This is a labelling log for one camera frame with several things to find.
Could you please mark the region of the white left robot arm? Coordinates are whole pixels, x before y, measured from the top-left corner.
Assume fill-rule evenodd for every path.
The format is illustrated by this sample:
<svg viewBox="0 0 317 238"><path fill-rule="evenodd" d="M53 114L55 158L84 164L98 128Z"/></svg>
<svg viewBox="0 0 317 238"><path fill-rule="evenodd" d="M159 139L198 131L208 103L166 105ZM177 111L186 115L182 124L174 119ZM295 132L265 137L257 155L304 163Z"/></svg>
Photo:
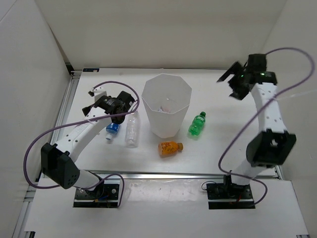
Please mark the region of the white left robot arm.
<svg viewBox="0 0 317 238"><path fill-rule="evenodd" d="M83 108L85 122L76 125L65 137L51 145L41 148L42 172L64 189L85 188L92 198L103 195L104 186L91 172L75 165L81 152L94 137L110 123L124 122L135 99L131 94L121 91L117 97L100 96L92 105Z"/></svg>

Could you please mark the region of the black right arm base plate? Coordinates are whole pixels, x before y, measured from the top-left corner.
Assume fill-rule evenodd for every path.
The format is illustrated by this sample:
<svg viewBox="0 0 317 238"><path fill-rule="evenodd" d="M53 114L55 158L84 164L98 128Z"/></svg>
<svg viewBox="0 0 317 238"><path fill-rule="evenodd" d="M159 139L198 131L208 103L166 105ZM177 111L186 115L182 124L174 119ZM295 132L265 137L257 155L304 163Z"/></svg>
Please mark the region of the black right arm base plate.
<svg viewBox="0 0 317 238"><path fill-rule="evenodd" d="M255 209L252 191L249 185L242 190L225 191L222 183L207 183L206 192L210 210Z"/></svg>

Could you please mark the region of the green plastic soda bottle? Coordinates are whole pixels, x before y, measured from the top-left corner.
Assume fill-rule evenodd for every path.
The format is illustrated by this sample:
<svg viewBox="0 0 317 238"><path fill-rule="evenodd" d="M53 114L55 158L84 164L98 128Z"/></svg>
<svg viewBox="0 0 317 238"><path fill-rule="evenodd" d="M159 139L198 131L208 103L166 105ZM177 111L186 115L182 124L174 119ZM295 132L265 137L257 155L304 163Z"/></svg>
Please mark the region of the green plastic soda bottle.
<svg viewBox="0 0 317 238"><path fill-rule="evenodd" d="M189 126L188 133L190 137L199 136L206 123L206 113L200 112L199 115L195 116L191 125Z"/></svg>

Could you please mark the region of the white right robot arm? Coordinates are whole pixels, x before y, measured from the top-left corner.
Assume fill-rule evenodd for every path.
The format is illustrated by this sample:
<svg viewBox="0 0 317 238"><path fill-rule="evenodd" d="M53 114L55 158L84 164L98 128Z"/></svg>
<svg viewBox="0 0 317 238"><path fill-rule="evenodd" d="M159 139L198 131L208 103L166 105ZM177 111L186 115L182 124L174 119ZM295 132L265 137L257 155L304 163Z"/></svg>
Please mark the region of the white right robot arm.
<svg viewBox="0 0 317 238"><path fill-rule="evenodd" d="M246 65L235 62L219 79L228 81L232 89L231 97L243 100L251 94L258 112L258 134L246 148L245 160L227 175L229 182L222 187L223 194L234 198L259 173L277 165L282 165L296 143L296 136L289 133L280 113L277 92L277 79L274 72L267 71L264 54L251 54Z"/></svg>

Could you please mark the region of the blue label clear plastic bottle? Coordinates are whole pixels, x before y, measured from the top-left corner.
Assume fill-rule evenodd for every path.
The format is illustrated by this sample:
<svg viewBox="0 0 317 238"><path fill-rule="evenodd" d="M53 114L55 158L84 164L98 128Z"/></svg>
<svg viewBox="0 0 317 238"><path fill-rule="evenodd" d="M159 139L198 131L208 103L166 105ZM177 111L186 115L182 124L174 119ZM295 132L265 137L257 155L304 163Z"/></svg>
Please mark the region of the blue label clear plastic bottle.
<svg viewBox="0 0 317 238"><path fill-rule="evenodd" d="M120 130L120 125L116 123L110 123L106 127L106 140L107 143L112 143L113 139L117 137L117 134Z"/></svg>

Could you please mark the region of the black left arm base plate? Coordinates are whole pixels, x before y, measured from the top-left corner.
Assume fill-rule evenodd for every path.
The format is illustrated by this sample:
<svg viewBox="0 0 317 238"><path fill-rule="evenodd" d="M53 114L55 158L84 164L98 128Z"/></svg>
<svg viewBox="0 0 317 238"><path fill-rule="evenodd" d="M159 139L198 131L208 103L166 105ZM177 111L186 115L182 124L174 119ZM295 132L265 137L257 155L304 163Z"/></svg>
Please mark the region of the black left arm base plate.
<svg viewBox="0 0 317 238"><path fill-rule="evenodd" d="M95 190L76 189L74 208L118 208L121 185L119 179L106 180Z"/></svg>

